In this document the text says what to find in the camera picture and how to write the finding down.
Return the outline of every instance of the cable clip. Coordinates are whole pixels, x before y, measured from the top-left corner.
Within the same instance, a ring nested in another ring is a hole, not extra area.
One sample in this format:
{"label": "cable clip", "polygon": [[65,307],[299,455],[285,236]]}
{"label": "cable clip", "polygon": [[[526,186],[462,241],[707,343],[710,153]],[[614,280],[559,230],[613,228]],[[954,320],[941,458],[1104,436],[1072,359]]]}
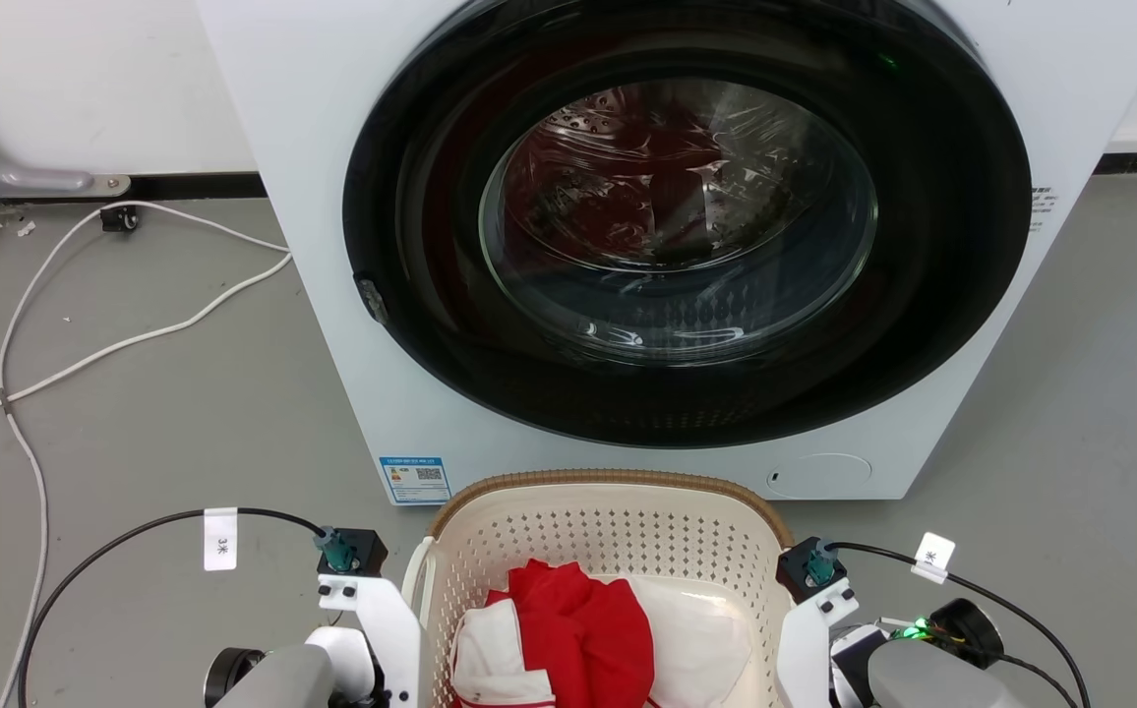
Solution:
{"label": "cable clip", "polygon": [[5,416],[14,416],[14,402],[10,400],[10,394],[5,393],[3,389],[0,389],[1,398],[1,409],[5,411]]}
{"label": "cable clip", "polygon": [[931,532],[922,534],[922,543],[919,543],[919,551],[914,553],[914,567],[910,572],[936,584],[945,584],[945,578],[949,577],[945,568],[954,556],[954,548],[958,548],[958,544],[947,538]]}
{"label": "cable clip", "polygon": [[100,210],[100,228],[113,233],[132,233],[141,225],[141,216],[135,213],[134,205],[106,207]]}

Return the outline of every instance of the energy label sticker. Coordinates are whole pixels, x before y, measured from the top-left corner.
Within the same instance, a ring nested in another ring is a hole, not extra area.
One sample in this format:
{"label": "energy label sticker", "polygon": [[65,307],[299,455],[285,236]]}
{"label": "energy label sticker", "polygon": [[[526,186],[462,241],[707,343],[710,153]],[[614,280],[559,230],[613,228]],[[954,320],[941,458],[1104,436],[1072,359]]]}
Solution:
{"label": "energy label sticker", "polygon": [[381,470],[395,503],[450,500],[450,483],[441,457],[381,457]]}

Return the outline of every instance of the front-loading washing machine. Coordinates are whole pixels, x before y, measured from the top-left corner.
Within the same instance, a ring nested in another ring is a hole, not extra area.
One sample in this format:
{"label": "front-loading washing machine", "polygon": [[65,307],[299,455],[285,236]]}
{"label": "front-loading washing machine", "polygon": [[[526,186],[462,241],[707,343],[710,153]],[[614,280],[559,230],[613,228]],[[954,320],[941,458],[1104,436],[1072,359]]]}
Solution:
{"label": "front-loading washing machine", "polygon": [[395,503],[902,497],[1137,89],[1137,0],[200,14]]}

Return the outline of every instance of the door glass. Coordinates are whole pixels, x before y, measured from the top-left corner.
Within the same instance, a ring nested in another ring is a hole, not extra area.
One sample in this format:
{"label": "door glass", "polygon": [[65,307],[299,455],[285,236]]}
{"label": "door glass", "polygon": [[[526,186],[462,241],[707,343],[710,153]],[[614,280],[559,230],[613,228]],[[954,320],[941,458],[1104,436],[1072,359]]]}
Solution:
{"label": "door glass", "polygon": [[703,366],[841,294],[875,201],[861,157],[805,108],[677,77],[543,118],[493,169],[479,219],[492,277],[551,344]]}

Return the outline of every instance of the perforated basket wall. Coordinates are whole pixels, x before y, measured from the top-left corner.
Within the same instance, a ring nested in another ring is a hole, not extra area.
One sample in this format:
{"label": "perforated basket wall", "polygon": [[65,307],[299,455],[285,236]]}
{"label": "perforated basket wall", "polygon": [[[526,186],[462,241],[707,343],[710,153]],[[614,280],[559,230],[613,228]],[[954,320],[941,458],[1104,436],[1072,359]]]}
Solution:
{"label": "perforated basket wall", "polygon": [[781,705],[772,667],[790,597],[774,575],[791,534],[767,502],[739,485],[641,470],[506,475],[457,494],[429,535],[434,542],[424,564],[408,568],[404,581],[404,594],[420,598],[425,627],[426,707],[451,702],[448,658],[460,615],[480,608],[491,588],[506,588],[507,570],[530,558],[554,566],[576,560],[596,575],[663,575],[724,588],[758,635],[762,705]]}

